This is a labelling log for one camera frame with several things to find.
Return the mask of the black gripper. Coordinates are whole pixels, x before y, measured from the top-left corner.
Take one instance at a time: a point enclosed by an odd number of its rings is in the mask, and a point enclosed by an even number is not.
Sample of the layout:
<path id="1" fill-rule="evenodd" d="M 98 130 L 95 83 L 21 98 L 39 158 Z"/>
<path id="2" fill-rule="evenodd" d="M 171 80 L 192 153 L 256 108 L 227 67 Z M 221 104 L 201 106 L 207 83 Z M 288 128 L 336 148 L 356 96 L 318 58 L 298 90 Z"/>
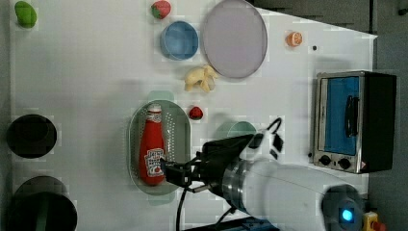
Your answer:
<path id="1" fill-rule="evenodd" d="M 216 141 L 208 141 L 198 155 L 199 163 L 194 166 L 191 178 L 191 165 L 160 160 L 166 181 L 178 187 L 187 188 L 191 180 L 204 183 L 209 191 L 223 196 L 222 181 L 225 170 L 236 163 L 252 141 L 253 135 L 243 135 Z"/>

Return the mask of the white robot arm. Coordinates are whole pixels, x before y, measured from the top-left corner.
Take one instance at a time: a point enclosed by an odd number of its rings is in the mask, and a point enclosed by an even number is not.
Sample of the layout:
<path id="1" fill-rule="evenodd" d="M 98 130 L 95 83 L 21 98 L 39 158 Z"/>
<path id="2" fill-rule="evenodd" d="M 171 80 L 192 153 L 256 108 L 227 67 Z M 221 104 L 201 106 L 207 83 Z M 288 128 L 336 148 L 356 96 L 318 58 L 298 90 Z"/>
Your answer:
<path id="1" fill-rule="evenodd" d="M 255 140 L 248 134 L 208 141 L 184 164 L 162 159 L 166 181 L 192 193 L 209 191 L 280 231 L 362 230 L 364 201 L 351 184 L 305 166 L 243 159 Z"/>

